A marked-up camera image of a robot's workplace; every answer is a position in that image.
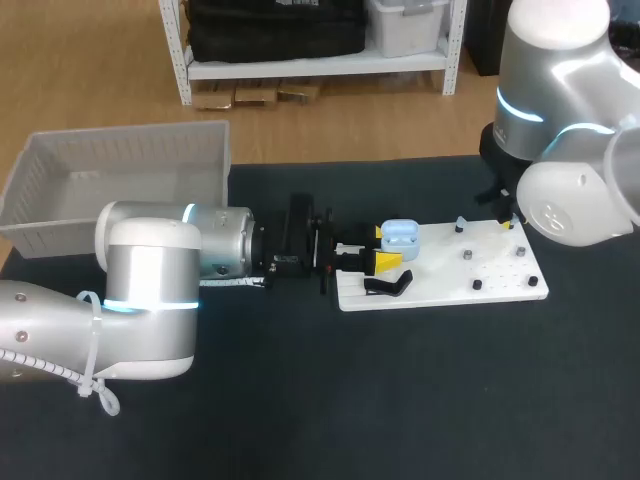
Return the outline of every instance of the cardboard box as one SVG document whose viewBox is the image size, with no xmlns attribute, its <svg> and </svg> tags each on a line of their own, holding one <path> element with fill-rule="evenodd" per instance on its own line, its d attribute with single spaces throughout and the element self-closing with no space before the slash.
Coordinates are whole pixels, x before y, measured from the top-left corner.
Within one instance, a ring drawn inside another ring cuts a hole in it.
<svg viewBox="0 0 640 480">
<path fill-rule="evenodd" d="M 278 83 L 276 78 L 238 80 L 235 103 L 237 106 L 275 108 Z"/>
<path fill-rule="evenodd" d="M 191 103 L 198 110 L 230 110 L 233 108 L 235 80 L 193 82 Z"/>
<path fill-rule="evenodd" d="M 278 100 L 311 103 L 320 96 L 323 80 L 322 77 L 285 78 L 278 86 Z"/>
</svg>

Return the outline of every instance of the black bracket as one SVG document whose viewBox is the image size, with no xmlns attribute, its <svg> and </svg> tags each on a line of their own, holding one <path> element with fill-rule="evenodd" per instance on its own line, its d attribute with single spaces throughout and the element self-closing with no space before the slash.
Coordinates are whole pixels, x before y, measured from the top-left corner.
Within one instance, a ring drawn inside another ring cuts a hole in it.
<svg viewBox="0 0 640 480">
<path fill-rule="evenodd" d="M 377 278 L 365 278 L 364 289 L 367 291 L 367 295 L 389 295 L 391 297 L 399 297 L 404 293 L 407 287 L 413 282 L 413 273 L 411 270 L 407 270 L 397 282 L 385 282 L 378 280 Z"/>
</svg>

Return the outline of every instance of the metal shelf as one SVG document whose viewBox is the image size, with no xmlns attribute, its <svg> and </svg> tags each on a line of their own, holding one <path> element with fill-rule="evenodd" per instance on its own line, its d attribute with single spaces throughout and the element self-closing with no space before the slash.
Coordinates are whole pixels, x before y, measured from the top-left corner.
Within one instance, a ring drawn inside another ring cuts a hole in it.
<svg viewBox="0 0 640 480">
<path fill-rule="evenodd" d="M 442 38 L 440 44 L 446 47 Z M 355 75 L 365 73 L 417 72 L 444 70 L 446 48 L 408 57 L 385 58 L 375 46 L 354 55 L 261 63 L 188 63 L 189 80 L 222 80 L 228 78 L 310 77 L 315 75 Z M 185 53 L 191 59 L 189 47 Z"/>
<path fill-rule="evenodd" d="M 192 80 L 234 78 L 305 77 L 444 70 L 443 95 L 453 95 L 458 75 L 467 0 L 451 0 L 449 36 L 441 38 L 434 52 L 385 58 L 371 43 L 360 53 L 341 57 L 261 63 L 200 63 L 191 48 L 183 52 L 180 37 L 180 0 L 158 0 L 183 105 L 191 105 Z"/>
</svg>

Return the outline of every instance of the dark table surface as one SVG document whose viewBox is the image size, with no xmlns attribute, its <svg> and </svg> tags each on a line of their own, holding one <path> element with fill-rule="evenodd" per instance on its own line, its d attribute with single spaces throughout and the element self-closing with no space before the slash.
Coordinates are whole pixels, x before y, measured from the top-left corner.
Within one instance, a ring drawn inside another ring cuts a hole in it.
<svg viewBox="0 0 640 480">
<path fill-rule="evenodd" d="M 490 218 L 490 184 L 448 158 L 238 166 L 229 189 L 256 215 L 310 192 L 338 221 L 439 223 Z M 193 368 L 110 382 L 118 417 L 61 381 L 0 385 L 0 478 L 637 480 L 639 238 L 528 234 L 544 301 L 347 314 L 315 280 L 203 289 Z M 2 276 L 104 294 L 86 256 L 13 252 Z"/>
</svg>

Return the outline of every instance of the white plastic container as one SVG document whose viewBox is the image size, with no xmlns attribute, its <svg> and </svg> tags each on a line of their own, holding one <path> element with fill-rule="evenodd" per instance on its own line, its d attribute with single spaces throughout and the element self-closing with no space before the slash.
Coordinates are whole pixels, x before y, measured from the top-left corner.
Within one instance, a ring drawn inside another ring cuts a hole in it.
<svg viewBox="0 0 640 480">
<path fill-rule="evenodd" d="M 383 56 L 404 57 L 436 49 L 449 0 L 382 2 L 368 0 L 373 40 Z"/>
<path fill-rule="evenodd" d="M 0 235 L 24 258 L 93 253 L 115 200 L 227 205 L 226 121 L 32 134 L 0 195 Z"/>
</svg>

